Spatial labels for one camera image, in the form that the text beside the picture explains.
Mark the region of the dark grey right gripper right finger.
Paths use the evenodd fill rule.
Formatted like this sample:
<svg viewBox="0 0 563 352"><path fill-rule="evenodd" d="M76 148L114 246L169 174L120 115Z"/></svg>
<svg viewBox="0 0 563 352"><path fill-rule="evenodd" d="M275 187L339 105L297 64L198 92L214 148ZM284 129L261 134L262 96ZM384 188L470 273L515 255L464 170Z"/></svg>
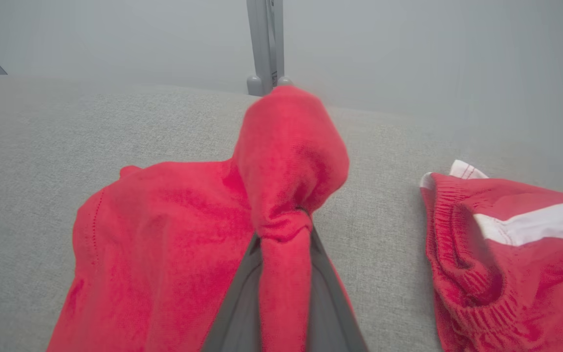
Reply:
<svg viewBox="0 0 563 352"><path fill-rule="evenodd" d="M366 352L367 344L346 289L316 229L310 234L311 293L307 332L309 352Z"/></svg>

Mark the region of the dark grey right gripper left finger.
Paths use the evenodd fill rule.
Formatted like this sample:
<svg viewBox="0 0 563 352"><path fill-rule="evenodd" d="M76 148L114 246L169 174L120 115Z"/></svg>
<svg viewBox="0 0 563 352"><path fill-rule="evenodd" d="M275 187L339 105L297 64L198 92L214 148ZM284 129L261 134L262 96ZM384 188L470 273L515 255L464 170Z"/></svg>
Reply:
<svg viewBox="0 0 563 352"><path fill-rule="evenodd" d="M206 336L204 352L260 352L260 238L252 237Z"/></svg>

